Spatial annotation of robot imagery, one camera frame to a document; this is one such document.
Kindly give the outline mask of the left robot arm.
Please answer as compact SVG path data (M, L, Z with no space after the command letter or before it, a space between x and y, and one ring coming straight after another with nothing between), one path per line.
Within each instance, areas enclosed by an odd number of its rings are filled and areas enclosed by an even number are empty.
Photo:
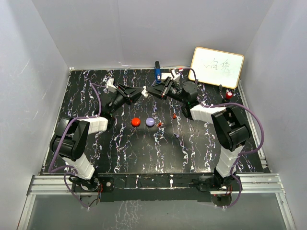
M61 166L53 169L57 156L60 156L67 163L66 167L72 170L72 182L87 191L97 190L100 184L94 166L84 154L88 135L110 130L115 122L113 114L117 109L124 104L136 103L141 95L148 96L145 87L110 84L106 88L114 93L114 97L103 105L96 90L99 85L91 86L98 99L95 115L61 119L50 142L49 149L54 153L54 158L48 169L49 173L54 173L63 168Z

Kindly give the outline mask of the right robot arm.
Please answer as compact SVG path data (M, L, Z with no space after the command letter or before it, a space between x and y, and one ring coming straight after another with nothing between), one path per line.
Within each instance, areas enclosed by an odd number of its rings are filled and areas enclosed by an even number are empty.
M225 107L206 107L198 101L197 85L191 81L182 87L171 79L158 83L146 91L159 99L168 97L182 103L184 117L213 124L217 139L221 145L219 161L210 178L199 177L192 182L201 191L209 189L225 190L236 180L236 163L246 141L251 136L250 128L240 112L239 105Z

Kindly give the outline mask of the white earbud charging case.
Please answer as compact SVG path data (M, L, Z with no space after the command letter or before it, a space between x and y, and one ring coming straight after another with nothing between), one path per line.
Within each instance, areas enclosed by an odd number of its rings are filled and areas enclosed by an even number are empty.
M147 98L147 97L149 96L149 93L148 93L147 90L146 90L146 86L143 86L143 90L142 90L141 94L142 94L145 98Z

